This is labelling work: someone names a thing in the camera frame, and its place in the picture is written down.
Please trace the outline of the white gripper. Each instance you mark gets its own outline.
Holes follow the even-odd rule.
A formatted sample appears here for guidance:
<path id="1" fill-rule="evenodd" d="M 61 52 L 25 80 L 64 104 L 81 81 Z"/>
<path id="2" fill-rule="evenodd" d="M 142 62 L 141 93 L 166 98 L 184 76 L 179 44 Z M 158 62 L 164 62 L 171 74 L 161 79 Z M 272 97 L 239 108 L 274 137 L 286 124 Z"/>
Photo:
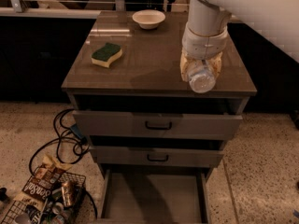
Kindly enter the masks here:
<path id="1" fill-rule="evenodd" d="M 221 56 L 228 39 L 227 28 L 219 35 L 199 35 L 194 32 L 186 23 L 182 37 L 182 47 L 180 56 L 180 73 L 183 81 L 187 82 L 187 69 L 196 60 L 208 60 L 212 67 L 214 77 L 221 73 Z"/>

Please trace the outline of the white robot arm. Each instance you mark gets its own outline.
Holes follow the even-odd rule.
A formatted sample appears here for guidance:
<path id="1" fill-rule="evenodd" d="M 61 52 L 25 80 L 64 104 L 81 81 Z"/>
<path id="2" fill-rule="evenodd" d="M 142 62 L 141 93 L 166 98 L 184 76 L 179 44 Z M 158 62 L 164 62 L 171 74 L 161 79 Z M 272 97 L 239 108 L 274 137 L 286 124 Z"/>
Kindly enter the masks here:
<path id="1" fill-rule="evenodd" d="M 226 13 L 299 62 L 299 0 L 190 0 L 183 53 L 208 60 L 224 48 Z"/>

